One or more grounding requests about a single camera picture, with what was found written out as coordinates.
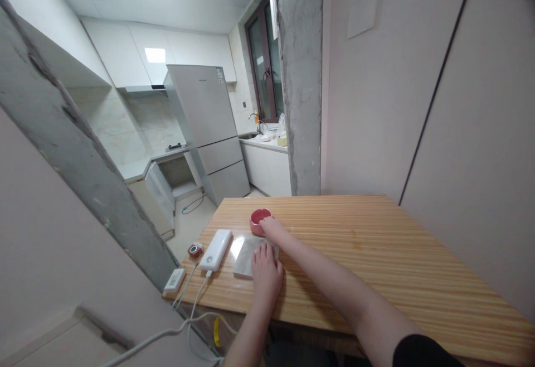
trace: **ceiling light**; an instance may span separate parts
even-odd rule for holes
[[[166,50],[160,48],[145,48],[145,55],[149,63],[165,63]]]

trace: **white charger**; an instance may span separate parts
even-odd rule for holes
[[[171,277],[167,281],[166,286],[163,288],[164,292],[176,293],[180,287],[184,276],[186,275],[186,270],[184,268],[177,268],[171,274]]]

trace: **range hood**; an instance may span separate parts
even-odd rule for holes
[[[132,85],[123,87],[125,92],[131,94],[136,92],[147,92],[147,91],[165,91],[166,86],[163,84],[158,85]]]
[[[160,85],[132,85],[117,88],[120,92],[132,98],[146,98],[149,96],[167,96],[166,86]]]

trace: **floor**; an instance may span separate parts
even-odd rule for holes
[[[257,188],[251,186],[251,192],[245,197],[265,197]],[[217,207],[215,204],[208,198],[204,197],[202,204],[199,205],[195,211],[183,215],[182,210],[184,207],[191,204],[193,201],[200,199],[201,194],[195,194],[191,197],[177,201],[175,205],[176,216],[174,217],[174,232],[175,235],[173,238],[166,241],[167,245],[173,252],[174,256],[179,262],[182,262],[184,258],[188,255],[189,246],[197,240],[201,235],[203,229],[206,227],[212,216],[216,212]],[[197,201],[191,204],[189,210],[192,210],[195,206],[199,204],[200,201]]]

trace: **human hand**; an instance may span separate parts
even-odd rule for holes
[[[271,216],[262,219],[260,221],[260,226],[262,226],[262,229],[264,230],[264,236],[277,247],[281,247],[281,239],[289,234],[282,223]]]
[[[253,304],[273,308],[283,283],[284,267],[275,260],[273,248],[266,242],[252,255]]]

